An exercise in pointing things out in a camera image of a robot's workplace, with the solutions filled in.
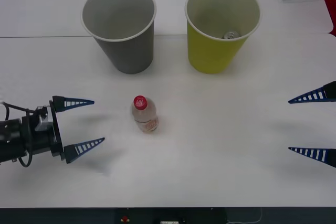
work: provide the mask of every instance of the plastic bottle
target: plastic bottle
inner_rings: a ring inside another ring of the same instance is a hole
[[[134,98],[132,114],[136,124],[143,132],[152,132],[159,124],[154,102],[141,95]]]

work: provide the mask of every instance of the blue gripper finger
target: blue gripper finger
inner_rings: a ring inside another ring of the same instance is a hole
[[[336,81],[324,85],[322,88],[312,90],[288,101],[293,103],[306,102],[336,102]]]
[[[336,167],[336,149],[288,147],[291,151]]]
[[[64,155],[65,160],[67,164],[72,163],[76,159],[78,159],[80,156],[84,155],[85,153],[89,152],[93,148],[95,148],[97,145],[101,144],[105,140],[105,137],[96,139],[96,140],[90,140],[78,144],[71,144],[64,147]]]
[[[52,97],[52,102],[54,103],[56,112],[63,112],[66,110],[71,110],[86,105],[92,105],[95,103],[94,101],[91,100],[59,97],[57,95]]]

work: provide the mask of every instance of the paper cup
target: paper cup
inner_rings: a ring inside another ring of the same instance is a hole
[[[87,0],[81,21],[123,73],[139,73],[153,60],[154,0]]]
[[[257,0],[187,0],[188,58],[203,73],[219,73],[259,26]]]

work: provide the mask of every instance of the red bottle cap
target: red bottle cap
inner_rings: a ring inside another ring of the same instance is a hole
[[[134,106],[138,110],[144,110],[145,108],[147,108],[146,98],[143,97],[142,95],[137,96],[136,98],[134,98]]]

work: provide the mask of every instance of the cup rim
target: cup rim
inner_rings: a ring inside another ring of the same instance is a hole
[[[196,30],[196,32],[198,32],[199,34],[201,34],[201,35],[203,35],[203,36],[205,36],[205,37],[207,37],[207,38],[209,38],[209,39],[212,39],[212,40],[218,40],[218,41],[238,41],[238,40],[245,39],[245,38],[247,38],[248,36],[250,36],[251,34],[253,34],[253,33],[257,30],[257,28],[259,27],[259,25],[260,25],[260,23],[261,23],[262,13],[261,13],[260,3],[259,3],[258,0],[255,0],[255,1],[256,1],[257,5],[258,5],[258,7],[259,7],[259,12],[260,12],[260,15],[259,15],[259,21],[258,21],[257,25],[256,25],[255,28],[253,28],[249,33],[247,33],[247,34],[245,34],[245,35],[243,35],[243,36],[241,36],[241,37],[234,38],[234,39],[221,39],[221,38],[212,37],[212,36],[210,36],[210,35],[208,35],[208,34],[202,32],[201,30],[199,30],[199,29],[198,29],[198,28],[191,22],[191,20],[190,20],[190,18],[189,18],[189,15],[188,15],[188,12],[187,12],[187,5],[188,5],[189,0],[186,0],[186,2],[185,2],[185,5],[184,5],[184,13],[185,13],[185,16],[186,16],[186,18],[187,18],[188,23],[189,23],[189,24]]]
[[[105,38],[102,38],[100,36],[97,36],[95,35],[94,33],[92,33],[85,25],[84,23],[84,20],[83,20],[83,11],[84,11],[84,7],[86,6],[88,0],[85,1],[85,4],[83,5],[83,8],[82,8],[82,11],[81,11],[81,15],[80,15],[80,20],[81,20],[81,23],[82,23],[82,26],[84,27],[84,29],[91,35],[93,36],[94,38],[98,39],[98,40],[103,40],[103,41],[107,41],[107,42],[122,42],[122,41],[127,41],[127,40],[130,40],[130,39],[133,39],[133,38],[136,38],[138,36],[140,36],[141,34],[143,34],[154,22],[154,19],[155,19],[155,16],[156,16],[156,2],[155,0],[152,0],[153,2],[153,5],[154,5],[154,13],[153,13],[153,17],[151,19],[151,21],[148,23],[148,25],[143,28],[140,32],[138,32],[137,34],[135,35],[132,35],[130,37],[127,37],[127,38],[122,38],[122,39],[105,39]]]

